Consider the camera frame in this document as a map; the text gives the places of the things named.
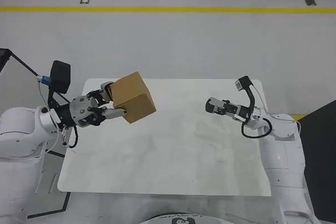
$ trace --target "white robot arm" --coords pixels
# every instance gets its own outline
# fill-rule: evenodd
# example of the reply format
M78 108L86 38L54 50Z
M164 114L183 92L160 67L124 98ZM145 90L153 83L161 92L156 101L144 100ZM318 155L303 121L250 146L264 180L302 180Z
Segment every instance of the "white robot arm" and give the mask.
M231 116L242 122L241 132L245 137L259 139L260 156L273 198L269 223L320 223L307 206L306 190L302 186L305 156L297 123L286 114L271 115L265 106L264 110L254 107L255 99L250 90L253 83L248 76L240 78L235 84L238 90L248 93L248 108L210 98L206 104L206 111ZM245 126L257 129L259 136L247 136L244 133Z
M76 126L100 125L106 119L125 114L123 109L104 106L111 101L109 86L112 82L59 105L53 93L60 95L65 91L47 80L43 82L47 78L40 77L39 81L49 86L48 103L44 101L48 106L11 108L0 117L0 223L26 220L29 200L41 178L48 140L56 137L57 143L58 132Z

